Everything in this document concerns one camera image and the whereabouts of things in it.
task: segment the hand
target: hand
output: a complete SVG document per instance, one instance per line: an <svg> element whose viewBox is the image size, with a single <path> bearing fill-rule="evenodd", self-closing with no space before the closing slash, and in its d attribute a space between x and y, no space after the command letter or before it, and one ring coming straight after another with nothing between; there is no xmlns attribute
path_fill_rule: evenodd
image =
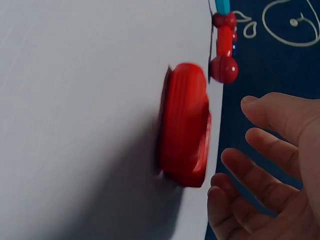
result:
<svg viewBox="0 0 320 240"><path fill-rule="evenodd" d="M269 93L241 101L251 128L246 141L303 182L301 191L280 182L234 148L223 164L277 217L260 213L223 173L211 179L208 219L218 240L320 239L320 100ZM262 129L278 132L288 142Z"/></svg>

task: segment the toy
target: toy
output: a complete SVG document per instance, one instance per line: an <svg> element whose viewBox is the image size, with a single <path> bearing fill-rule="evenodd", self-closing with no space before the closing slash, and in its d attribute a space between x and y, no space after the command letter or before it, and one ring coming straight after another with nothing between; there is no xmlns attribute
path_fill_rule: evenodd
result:
<svg viewBox="0 0 320 240"><path fill-rule="evenodd" d="M163 89L158 167L181 186L199 188L211 133L206 77L199 66L181 63L169 71Z"/></svg>
<svg viewBox="0 0 320 240"><path fill-rule="evenodd" d="M219 83L230 84L236 80L239 71L236 61L232 58L237 52L238 36L235 32L237 19L230 12L229 0L215 0L215 4L217 13L213 14L210 8L212 23L210 49L212 49L213 26L215 26L218 29L217 56L211 60L211 53L209 54L208 75L209 79L213 77Z"/></svg>
<svg viewBox="0 0 320 240"><path fill-rule="evenodd" d="M232 56L232 32L228 26L222 26L218 29L216 54L218 56Z"/></svg>
<svg viewBox="0 0 320 240"><path fill-rule="evenodd" d="M238 65L232 57L217 56L210 63L212 77L220 83L230 84L238 76Z"/></svg>
<svg viewBox="0 0 320 240"><path fill-rule="evenodd" d="M208 83L232 83L238 65L232 58L237 20L230 12L229 0L216 0L219 13L213 15L210 0L211 36L208 59ZM218 28L217 57L211 60L214 26ZM157 169L183 187L202 186L208 162L211 114L207 80L193 63L181 63L165 75L160 106L160 128L156 143Z"/></svg>
<svg viewBox="0 0 320 240"><path fill-rule="evenodd" d="M237 25L236 15L231 11L227 16L221 15L218 12L212 16L212 24L218 29L223 26L228 26L234 30Z"/></svg>

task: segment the dark blue fabric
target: dark blue fabric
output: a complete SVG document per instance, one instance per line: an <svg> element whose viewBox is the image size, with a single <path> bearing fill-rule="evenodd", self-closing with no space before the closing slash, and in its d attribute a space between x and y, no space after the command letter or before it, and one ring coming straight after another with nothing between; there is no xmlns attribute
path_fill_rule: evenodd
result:
<svg viewBox="0 0 320 240"><path fill-rule="evenodd" d="M249 23L238 23L237 54L239 75L235 83L225 85L216 172L229 172L223 166L220 155L225 148L237 148L252 158L281 181L301 188L302 184L283 173L275 164L260 156L245 141L246 131L253 125L245 118L240 101L246 95L262 97L270 92L281 92L304 98L320 98L320 43L309 47L293 47L273 38L262 22L264 8L272 0L231 0L231 10L241 11L252 21L257 22L256 37L243 36L244 27ZM310 0L320 16L320 1ZM266 13L268 27L278 36L291 42L310 42L315 32L307 22L299 22L297 27L290 25L290 19L298 19L300 13L310 19L319 34L316 18L306 0L291 0L270 8ZM262 212L271 214L253 196L232 178L240 192ZM208 226L206 240L216 237Z"/></svg>

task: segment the white chalk drawing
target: white chalk drawing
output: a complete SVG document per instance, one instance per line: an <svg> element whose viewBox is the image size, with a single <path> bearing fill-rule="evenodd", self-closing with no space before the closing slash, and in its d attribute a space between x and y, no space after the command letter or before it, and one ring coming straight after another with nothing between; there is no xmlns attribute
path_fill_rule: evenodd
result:
<svg viewBox="0 0 320 240"><path fill-rule="evenodd" d="M314 35L315 35L315 39L313 41L309 41L309 42L293 42L293 41L288 41L288 40L285 40L281 37L279 37L278 35L276 35L273 31L270 30L270 28L268 27L267 23L266 23L266 13L267 11L272 8L273 6L276 6L278 4L284 4L284 3L287 3L287 2L290 2L292 0L276 0L276 1L273 1L271 3L269 3L263 10L262 12L262 23L263 23L263 26L264 28L266 29L266 31L272 36L274 37L276 40L278 40L279 42L283 43L283 44L286 44L286 45L289 45L289 46L292 46L292 47L310 47L312 45L315 45L316 43L318 43L320 41L320 21L319 21L319 17L314 9L314 7L312 6L310 0L306 0L306 2L308 3L309 7L311 8L314 16L315 16L315 19L317 21L317 24L318 24L318 29L316 28L315 24L308 18L306 18L303 13L301 12L300 13L300 17L299 18L292 18L290 19L289 23L292 27L296 28L298 27L299 23L302 22L302 21L305 21L306 23L310 24L311 27L313 28L314 30ZM252 18L251 17L248 17L246 15L244 15L242 12L236 10L236 11L233 11L233 13L236 15L240 15L242 17L242 19L237 19L237 22L238 23L248 23L244 29L243 29L243 36L247 39L253 39L256 35L257 35L257 22L256 21L252 21ZM252 31L253 33L251 35L248 35L247 32L248 32L248 29L252 26Z"/></svg>
<svg viewBox="0 0 320 240"><path fill-rule="evenodd" d="M248 17L246 15L244 15L242 12L240 11L233 11L234 14L239 14L241 17L243 17L243 19L237 19L236 21L238 23L247 23L247 22L250 22L252 21L252 18L251 17ZM253 31L253 34L251 35L248 35L247 34L247 31L248 29L252 26L252 31ZM256 21L252 21L250 22L249 24L247 24L244 29L243 29L243 36L247 39L253 39L255 36L257 35L257 22Z"/></svg>

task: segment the white paper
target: white paper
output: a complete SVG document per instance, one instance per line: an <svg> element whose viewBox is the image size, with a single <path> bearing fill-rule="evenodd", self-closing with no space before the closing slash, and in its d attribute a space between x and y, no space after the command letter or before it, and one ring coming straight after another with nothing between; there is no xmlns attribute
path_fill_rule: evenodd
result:
<svg viewBox="0 0 320 240"><path fill-rule="evenodd" d="M204 238L221 84L203 187L150 169L167 67L206 73L210 27L206 0L0 0L0 239Z"/></svg>

